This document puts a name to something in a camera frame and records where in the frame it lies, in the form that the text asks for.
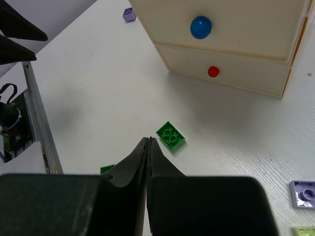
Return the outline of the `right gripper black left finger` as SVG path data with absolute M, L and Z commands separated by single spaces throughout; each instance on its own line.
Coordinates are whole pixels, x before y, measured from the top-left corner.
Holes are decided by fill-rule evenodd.
M 147 150 L 143 138 L 101 175 L 2 175 L 1 235 L 142 235 Z

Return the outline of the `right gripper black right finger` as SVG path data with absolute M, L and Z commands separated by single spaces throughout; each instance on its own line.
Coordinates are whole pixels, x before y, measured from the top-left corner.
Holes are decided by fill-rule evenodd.
M 261 184 L 253 177 L 188 177 L 150 138 L 147 210 L 154 236 L 276 236 Z

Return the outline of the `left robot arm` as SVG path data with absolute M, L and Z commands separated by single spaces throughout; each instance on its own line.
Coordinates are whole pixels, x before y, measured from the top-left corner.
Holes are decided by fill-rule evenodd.
M 34 61 L 33 51 L 13 41 L 13 38 L 47 41 L 48 36 L 41 29 L 25 19 L 7 2 L 0 2 L 0 63 L 1 65 L 23 61 Z

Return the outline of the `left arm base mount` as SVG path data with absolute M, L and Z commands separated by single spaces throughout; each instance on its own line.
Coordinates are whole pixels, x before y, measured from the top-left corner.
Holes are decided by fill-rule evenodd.
M 23 93 L 15 84 L 0 88 L 0 163 L 22 154 L 33 143 L 33 134 Z

